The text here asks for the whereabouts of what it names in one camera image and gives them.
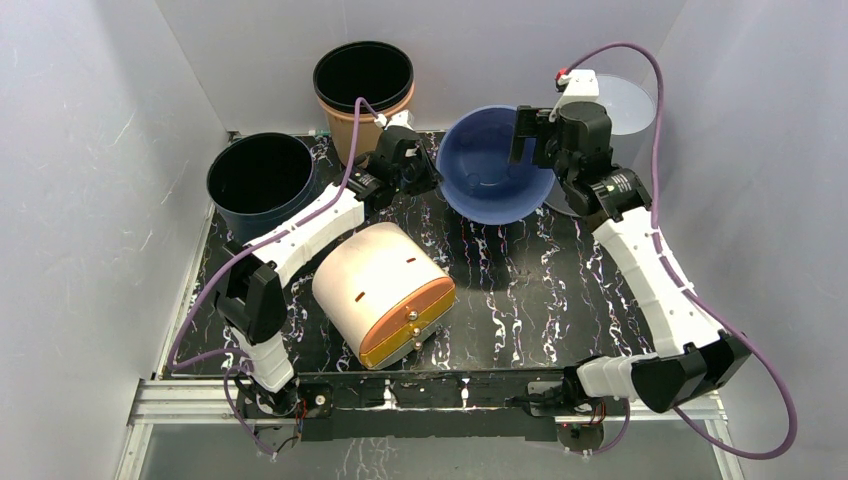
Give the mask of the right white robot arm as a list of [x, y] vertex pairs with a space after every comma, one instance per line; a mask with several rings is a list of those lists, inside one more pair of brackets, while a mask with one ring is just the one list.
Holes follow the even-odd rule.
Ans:
[[647, 188], [613, 160], [611, 130], [606, 109], [594, 102], [522, 105], [509, 160], [517, 162], [526, 140], [534, 140], [533, 165], [554, 173], [571, 209], [617, 265], [653, 338], [651, 354], [593, 356], [565, 368], [563, 404], [587, 414], [603, 397], [618, 397], [664, 413], [726, 385], [751, 351], [696, 305], [692, 286], [652, 224]]

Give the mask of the blue plastic bucket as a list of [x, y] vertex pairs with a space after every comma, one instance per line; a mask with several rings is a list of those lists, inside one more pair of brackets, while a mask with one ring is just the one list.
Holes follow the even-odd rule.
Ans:
[[436, 168], [440, 191], [461, 216], [484, 225], [524, 219], [546, 200], [555, 174], [532, 163], [528, 140], [520, 161], [509, 161], [517, 108], [491, 105], [462, 116], [443, 136]]

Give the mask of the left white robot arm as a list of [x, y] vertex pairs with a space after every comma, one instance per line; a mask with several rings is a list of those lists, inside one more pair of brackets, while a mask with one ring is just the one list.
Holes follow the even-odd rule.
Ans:
[[294, 411], [299, 391], [281, 334], [283, 288], [315, 255], [323, 261], [313, 295], [358, 361], [385, 368], [420, 348], [451, 308], [456, 286], [398, 225], [368, 225], [398, 194], [440, 180], [420, 137], [390, 122], [363, 167], [329, 185], [303, 212], [234, 251], [217, 286], [217, 312], [235, 330], [260, 403], [275, 416]]

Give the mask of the large grey container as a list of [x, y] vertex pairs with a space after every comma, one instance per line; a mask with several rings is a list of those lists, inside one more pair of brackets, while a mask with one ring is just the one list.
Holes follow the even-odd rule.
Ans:
[[632, 167], [655, 123], [656, 103], [640, 85], [627, 79], [597, 74], [597, 80], [600, 94], [594, 102], [604, 106], [612, 120], [613, 170], [608, 179], [609, 195], [626, 200], [639, 195]]

